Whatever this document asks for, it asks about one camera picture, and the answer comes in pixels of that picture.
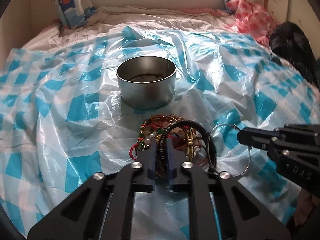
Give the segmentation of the silver wire hoop bangle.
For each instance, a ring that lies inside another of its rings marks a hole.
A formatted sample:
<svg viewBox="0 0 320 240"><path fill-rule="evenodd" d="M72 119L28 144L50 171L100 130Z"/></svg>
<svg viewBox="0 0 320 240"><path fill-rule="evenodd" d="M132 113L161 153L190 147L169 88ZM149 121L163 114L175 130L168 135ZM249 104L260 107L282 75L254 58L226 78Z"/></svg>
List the silver wire hoop bangle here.
<svg viewBox="0 0 320 240"><path fill-rule="evenodd" d="M227 172L240 178L249 171L252 148L238 142L236 137L241 129L236 124L215 124L210 130L206 154L213 172Z"/></svg>

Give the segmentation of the blue white checkered plastic sheet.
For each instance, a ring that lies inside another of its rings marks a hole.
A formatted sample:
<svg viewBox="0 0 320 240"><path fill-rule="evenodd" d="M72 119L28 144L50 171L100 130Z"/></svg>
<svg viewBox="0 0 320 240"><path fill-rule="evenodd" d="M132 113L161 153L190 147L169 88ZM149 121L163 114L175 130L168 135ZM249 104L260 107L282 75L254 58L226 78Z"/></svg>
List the blue white checkered plastic sheet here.
<svg viewBox="0 0 320 240"><path fill-rule="evenodd" d="M175 95L159 109L123 103L117 68L139 56L177 67ZM158 139L173 121L275 129L319 123L319 92L248 35L147 31L125 27L58 51L13 49L1 70L1 206L23 236L93 173L111 174ZM170 138L208 168L199 133L177 128ZM252 150L241 183L282 223L300 187Z"/></svg>

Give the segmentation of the black bag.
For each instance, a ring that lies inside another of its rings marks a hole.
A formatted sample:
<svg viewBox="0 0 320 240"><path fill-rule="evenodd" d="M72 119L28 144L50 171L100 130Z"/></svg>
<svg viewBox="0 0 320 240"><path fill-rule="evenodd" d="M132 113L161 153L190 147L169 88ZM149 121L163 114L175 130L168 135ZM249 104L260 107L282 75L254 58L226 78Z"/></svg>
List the black bag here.
<svg viewBox="0 0 320 240"><path fill-rule="evenodd" d="M308 82L319 87L319 59L316 59L308 38L292 22L277 26L269 39L271 50L291 63Z"/></svg>

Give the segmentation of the red white checkered plastic bag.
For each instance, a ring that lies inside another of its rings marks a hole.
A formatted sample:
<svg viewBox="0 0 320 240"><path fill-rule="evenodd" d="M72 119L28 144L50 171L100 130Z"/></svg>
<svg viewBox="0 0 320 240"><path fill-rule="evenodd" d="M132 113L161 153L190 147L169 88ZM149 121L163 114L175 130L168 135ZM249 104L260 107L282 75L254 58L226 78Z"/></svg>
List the red white checkered plastic bag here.
<svg viewBox="0 0 320 240"><path fill-rule="evenodd" d="M237 33L251 35L260 45L268 48L270 36L277 26L272 15L262 5L247 0L230 0L226 5L235 19L230 28Z"/></svg>

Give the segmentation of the round silver metal tin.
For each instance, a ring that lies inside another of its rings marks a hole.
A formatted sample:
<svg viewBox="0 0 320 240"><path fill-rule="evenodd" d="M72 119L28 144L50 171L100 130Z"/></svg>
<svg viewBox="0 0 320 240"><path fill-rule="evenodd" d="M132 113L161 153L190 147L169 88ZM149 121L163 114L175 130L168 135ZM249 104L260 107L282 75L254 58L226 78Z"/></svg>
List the round silver metal tin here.
<svg viewBox="0 0 320 240"><path fill-rule="evenodd" d="M175 94L177 67L168 59L139 56L117 68L120 96L137 109L156 109L170 102Z"/></svg>

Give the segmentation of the striped beige bed sheet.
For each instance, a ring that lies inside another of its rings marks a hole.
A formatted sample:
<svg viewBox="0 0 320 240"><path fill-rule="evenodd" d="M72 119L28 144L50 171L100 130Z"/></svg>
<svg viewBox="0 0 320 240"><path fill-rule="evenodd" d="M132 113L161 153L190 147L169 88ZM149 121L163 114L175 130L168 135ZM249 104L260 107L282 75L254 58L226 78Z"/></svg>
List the striped beige bed sheet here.
<svg viewBox="0 0 320 240"><path fill-rule="evenodd" d="M234 33L235 18L219 10L193 11L145 9L140 7L99 7L88 19L87 25L64 29L54 23L43 29L22 48L40 51L58 51L97 37L121 33L125 27L147 31L182 30Z"/></svg>

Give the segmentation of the blue white patterned curtain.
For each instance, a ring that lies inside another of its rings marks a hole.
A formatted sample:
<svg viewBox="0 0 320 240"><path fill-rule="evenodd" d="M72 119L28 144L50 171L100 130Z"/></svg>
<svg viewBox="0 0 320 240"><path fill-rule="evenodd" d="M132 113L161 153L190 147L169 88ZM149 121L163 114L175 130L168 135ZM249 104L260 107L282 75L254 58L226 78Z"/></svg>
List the blue white patterned curtain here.
<svg viewBox="0 0 320 240"><path fill-rule="evenodd" d="M62 25L76 29L87 24L97 10L91 0L54 0Z"/></svg>

